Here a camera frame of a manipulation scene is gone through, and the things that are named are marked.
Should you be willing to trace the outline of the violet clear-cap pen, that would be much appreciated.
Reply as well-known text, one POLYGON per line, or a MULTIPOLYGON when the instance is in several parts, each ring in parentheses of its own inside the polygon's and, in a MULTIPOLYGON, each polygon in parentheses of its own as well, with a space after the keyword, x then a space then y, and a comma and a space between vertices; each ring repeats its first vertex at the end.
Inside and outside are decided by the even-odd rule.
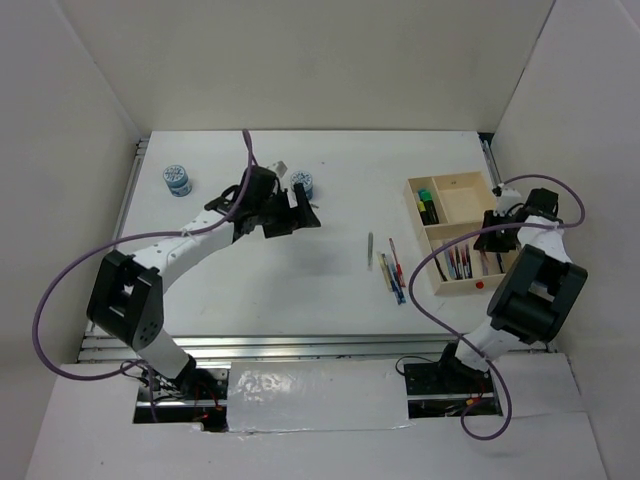
POLYGON ((471 279, 473 277, 472 271, 472 262, 470 258, 470 249, 469 245, 465 244, 463 249, 463 264, 465 267, 465 274, 467 279, 471 279))

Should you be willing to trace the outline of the black clear-cap pen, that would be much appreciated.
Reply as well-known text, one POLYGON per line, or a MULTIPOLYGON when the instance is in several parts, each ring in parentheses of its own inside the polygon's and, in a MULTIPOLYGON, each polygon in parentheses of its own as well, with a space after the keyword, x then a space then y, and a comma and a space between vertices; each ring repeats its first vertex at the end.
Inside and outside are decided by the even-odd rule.
POLYGON ((456 270, 457 270, 457 278, 460 280, 465 279, 466 278, 465 270, 464 270, 462 258, 460 255, 460 251, 457 245, 454 247, 454 258, 455 258, 455 264, 456 264, 456 270))

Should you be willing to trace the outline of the red clear-cap pen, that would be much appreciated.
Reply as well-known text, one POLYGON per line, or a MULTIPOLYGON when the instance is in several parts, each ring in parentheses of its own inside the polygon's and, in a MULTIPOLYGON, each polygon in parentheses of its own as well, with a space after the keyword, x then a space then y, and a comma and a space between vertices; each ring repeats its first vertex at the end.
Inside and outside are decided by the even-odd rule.
POLYGON ((455 264, 455 259, 454 259, 454 255, 453 255, 453 250, 451 248, 447 249, 447 253, 446 253, 446 259, 447 259, 447 263, 448 263, 448 268, 450 271, 450 276, 453 280, 457 280, 458 279, 458 272, 456 269, 456 264, 455 264))

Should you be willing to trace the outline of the yellow highlighter marker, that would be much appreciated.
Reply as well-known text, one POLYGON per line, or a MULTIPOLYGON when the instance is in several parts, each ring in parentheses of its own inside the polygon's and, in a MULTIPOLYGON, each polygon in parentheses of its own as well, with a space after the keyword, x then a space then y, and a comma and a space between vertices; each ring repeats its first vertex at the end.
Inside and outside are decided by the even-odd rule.
POLYGON ((440 223, 435 203, 432 200, 422 200, 421 205, 424 207, 424 214, 427 225, 437 225, 440 223))

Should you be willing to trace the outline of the olive green clear pen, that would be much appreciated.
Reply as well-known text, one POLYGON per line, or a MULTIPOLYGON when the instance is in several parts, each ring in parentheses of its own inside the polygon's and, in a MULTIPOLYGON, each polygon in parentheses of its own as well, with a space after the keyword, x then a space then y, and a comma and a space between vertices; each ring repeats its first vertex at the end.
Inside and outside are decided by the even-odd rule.
POLYGON ((367 236, 367 270, 371 271, 373 266, 373 244, 374 244, 374 234, 373 232, 368 232, 367 236))

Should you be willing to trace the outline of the purple highlighter marker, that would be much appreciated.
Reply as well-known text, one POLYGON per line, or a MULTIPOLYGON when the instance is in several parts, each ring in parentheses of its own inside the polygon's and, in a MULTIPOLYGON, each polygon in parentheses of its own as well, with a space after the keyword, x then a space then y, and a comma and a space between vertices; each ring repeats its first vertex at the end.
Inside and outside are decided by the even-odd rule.
POLYGON ((420 214, 420 218, 422 221, 422 224, 427 226, 429 224, 429 217, 428 214, 426 212, 426 208, 424 206, 424 204, 422 202, 419 202, 417 204, 418 210, 419 210, 419 214, 420 214))

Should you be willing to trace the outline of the yellow clear pen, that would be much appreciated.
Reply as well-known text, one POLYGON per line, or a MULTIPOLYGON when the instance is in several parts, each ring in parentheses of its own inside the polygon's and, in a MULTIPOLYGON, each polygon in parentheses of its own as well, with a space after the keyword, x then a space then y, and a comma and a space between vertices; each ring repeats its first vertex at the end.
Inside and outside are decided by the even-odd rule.
POLYGON ((387 286, 389 291, 394 292, 395 289, 394 289, 394 284, 393 284, 393 278, 392 278, 392 274, 390 273, 390 270, 389 270, 389 267, 388 267, 386 256, 385 256, 384 253, 378 252, 377 253, 377 257, 378 257, 378 260, 379 260, 380 268, 382 270, 382 274, 383 274, 384 279, 385 279, 386 286, 387 286))

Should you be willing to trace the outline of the red gel pen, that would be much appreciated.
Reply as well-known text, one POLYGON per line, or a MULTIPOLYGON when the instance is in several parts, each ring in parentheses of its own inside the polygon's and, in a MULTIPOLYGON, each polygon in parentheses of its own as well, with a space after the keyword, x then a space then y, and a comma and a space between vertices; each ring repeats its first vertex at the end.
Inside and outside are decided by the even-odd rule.
POLYGON ((405 285, 405 280, 404 280, 404 274, 403 274, 403 270, 402 270, 402 267, 401 267, 400 262, 399 262, 399 258, 398 258, 396 247, 395 247, 395 243, 394 243, 394 241, 393 241, 393 239, 391 237, 388 240, 389 240, 389 245, 390 245, 390 248, 391 248, 391 253, 392 253, 392 256, 393 256, 395 272, 396 272, 397 279, 398 279, 397 282, 398 282, 398 284, 399 284, 399 286, 401 288, 405 288, 406 285, 405 285))

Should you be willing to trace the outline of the dark blue gel pen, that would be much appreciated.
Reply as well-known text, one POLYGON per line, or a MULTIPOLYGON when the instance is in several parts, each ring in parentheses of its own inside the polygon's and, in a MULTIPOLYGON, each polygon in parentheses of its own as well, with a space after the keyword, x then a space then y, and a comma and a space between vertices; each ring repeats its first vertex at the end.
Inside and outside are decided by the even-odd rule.
POLYGON ((382 258, 382 262, 383 262, 383 265, 384 265, 385 272, 386 272, 387 277, 388 277, 388 279, 389 279, 389 283, 390 283, 390 285, 391 285, 391 290, 392 290, 392 292, 394 293, 395 298, 396 298, 395 286, 394 286, 394 284, 393 284, 393 279, 392 279, 392 276, 391 276, 390 265, 389 265, 389 263, 388 263, 388 260, 387 260, 387 258, 386 258, 386 255, 385 255, 384 253, 382 253, 382 254, 381 254, 381 258, 382 258))

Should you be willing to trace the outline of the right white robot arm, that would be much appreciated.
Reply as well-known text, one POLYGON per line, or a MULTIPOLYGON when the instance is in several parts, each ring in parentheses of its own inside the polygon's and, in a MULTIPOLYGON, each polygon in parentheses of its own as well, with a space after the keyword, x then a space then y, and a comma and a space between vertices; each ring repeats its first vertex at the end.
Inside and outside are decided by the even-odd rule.
POLYGON ((497 229, 481 234, 474 249, 517 256, 488 304, 488 318, 443 351, 436 379, 448 392, 486 374, 490 361, 520 344, 552 341, 588 278, 566 252, 557 193, 537 188, 523 199, 504 185, 493 193, 496 209, 484 213, 483 226, 497 229))

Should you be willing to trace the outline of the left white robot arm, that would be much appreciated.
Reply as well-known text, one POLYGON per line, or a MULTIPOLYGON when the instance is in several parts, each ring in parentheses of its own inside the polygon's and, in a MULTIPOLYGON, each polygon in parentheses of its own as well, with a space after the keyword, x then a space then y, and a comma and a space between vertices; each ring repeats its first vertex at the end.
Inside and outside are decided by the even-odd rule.
POLYGON ((126 344, 176 399, 213 377, 164 328, 164 295, 191 268, 260 227, 267 238, 318 228, 321 222, 302 185, 281 187, 278 175, 254 166, 208 202, 177 235, 132 254, 108 253, 100 264, 87 316, 126 344))

